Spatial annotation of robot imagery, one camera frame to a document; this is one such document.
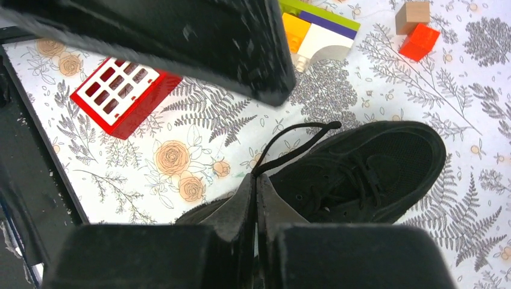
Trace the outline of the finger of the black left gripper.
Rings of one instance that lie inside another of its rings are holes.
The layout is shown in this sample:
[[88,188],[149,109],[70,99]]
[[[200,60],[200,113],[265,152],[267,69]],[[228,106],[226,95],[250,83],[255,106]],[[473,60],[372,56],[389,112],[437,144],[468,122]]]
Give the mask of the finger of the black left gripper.
[[40,37],[201,79],[277,107],[295,87],[277,1],[2,1]]

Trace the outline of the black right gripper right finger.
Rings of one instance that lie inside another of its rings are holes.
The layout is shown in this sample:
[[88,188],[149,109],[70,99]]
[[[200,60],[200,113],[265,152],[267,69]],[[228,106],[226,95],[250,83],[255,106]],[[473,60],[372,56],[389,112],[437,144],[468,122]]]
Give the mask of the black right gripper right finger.
[[309,223],[256,180],[266,288],[454,288],[428,234],[403,225]]

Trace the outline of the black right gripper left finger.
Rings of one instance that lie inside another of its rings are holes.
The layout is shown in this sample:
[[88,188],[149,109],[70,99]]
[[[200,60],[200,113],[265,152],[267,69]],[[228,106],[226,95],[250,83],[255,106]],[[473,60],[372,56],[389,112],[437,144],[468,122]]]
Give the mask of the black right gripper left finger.
[[75,228],[43,288],[252,288],[255,178],[196,225]]

